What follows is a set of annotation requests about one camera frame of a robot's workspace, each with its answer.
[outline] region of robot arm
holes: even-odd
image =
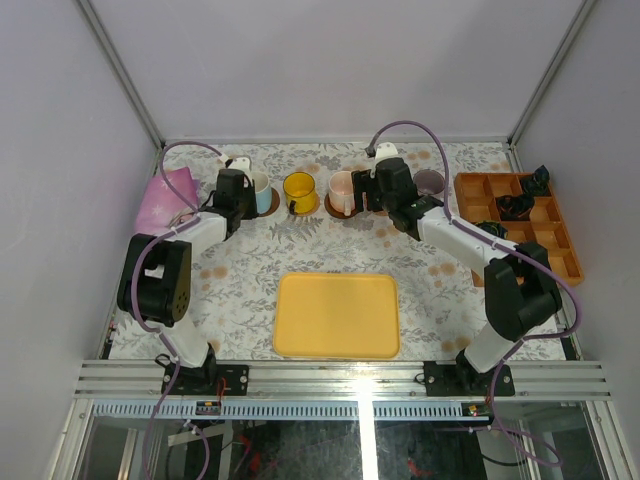
[[[216,361],[213,349],[188,313],[192,259],[233,235],[241,220],[257,217],[250,160],[233,159],[226,166],[218,174],[216,190],[197,213],[199,222],[155,245],[145,257],[138,277],[138,305],[146,325],[171,343],[180,358],[183,383],[191,379],[193,385],[215,384]],[[138,234],[129,243],[117,304],[131,315],[134,267],[143,249],[155,238]]]
[[[380,144],[371,171],[352,174],[356,210],[364,209],[366,194],[367,209],[384,209],[398,230],[446,251],[483,278],[488,323],[456,359],[461,375],[473,383],[474,377],[490,372],[522,337],[562,307],[552,279],[495,245],[518,250],[546,267],[548,254],[537,243],[516,245],[456,218],[493,244],[464,232],[447,218],[440,200],[418,194],[409,168],[397,155],[393,144]]]

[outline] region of glass panel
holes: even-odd
[[[142,441],[146,424],[146,420],[96,418],[77,478],[144,479]],[[155,443],[150,442],[148,454],[152,478],[189,480],[200,474],[205,462],[204,444],[182,424],[175,420],[154,422]],[[207,434],[211,452],[205,479],[362,478],[357,421],[229,420],[197,424]],[[133,446],[129,456],[127,442]]]
[[[396,479],[542,479],[600,480],[596,456],[580,405],[507,404],[499,413],[505,427],[524,431],[553,446],[561,468],[527,461],[506,436],[497,431],[448,431],[462,423],[376,422],[379,478]],[[522,449],[555,462],[543,445],[513,435]]]
[[[563,466],[547,468],[527,461],[496,430],[495,422],[492,431],[470,434],[462,423],[455,422],[375,421],[369,423],[375,427],[372,443],[371,430],[363,433],[367,431],[364,418],[362,424],[343,420],[199,421],[211,452],[204,478],[360,479],[363,452],[367,459],[368,452],[372,457],[377,454],[378,478],[382,480],[604,478],[581,405],[507,403],[498,408],[506,427],[549,443],[560,453]],[[141,453],[146,425],[146,420],[95,419],[78,478],[144,479]],[[149,448],[153,478],[196,478],[204,465],[202,441],[185,432],[182,421],[162,420],[155,425]],[[521,435],[512,438],[543,461],[556,461],[540,443]],[[372,464],[367,461],[366,465],[369,468]]]

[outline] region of coaster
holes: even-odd
[[[296,213],[293,216],[294,217],[308,217],[309,215],[313,215],[314,213],[316,213],[318,211],[318,209],[320,208],[320,198],[318,197],[318,194],[316,193],[316,206],[313,207],[311,210],[309,210],[307,213]]]
[[[331,205],[331,200],[329,200],[328,193],[324,197],[324,208],[329,215],[331,215],[333,218],[339,218],[340,220],[348,220],[349,218],[355,217],[358,213],[356,210],[354,210],[353,212],[351,212],[351,215],[347,217],[344,213],[337,211],[335,208],[333,208],[333,205]]]
[[[280,194],[275,188],[271,187],[271,206],[269,207],[269,210],[267,210],[264,213],[261,213],[258,216],[268,217],[269,215],[275,213],[275,211],[278,209],[279,206],[280,206]]]

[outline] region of yellow tray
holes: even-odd
[[[278,288],[273,348],[284,357],[393,358],[397,290],[389,275],[289,273]]]

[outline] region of cup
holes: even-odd
[[[258,215],[267,213],[271,208],[271,183],[269,176],[263,172],[253,173],[253,186],[256,191],[256,207]]]
[[[329,202],[336,211],[344,214],[345,217],[351,215],[351,212],[356,208],[351,172],[338,172],[331,176]]]
[[[308,173],[292,173],[284,179],[282,187],[287,208],[292,215],[304,215],[315,208],[316,182]]]
[[[444,190],[444,177],[435,170],[420,170],[413,176],[413,183],[418,188],[420,195],[433,195],[440,198]]]

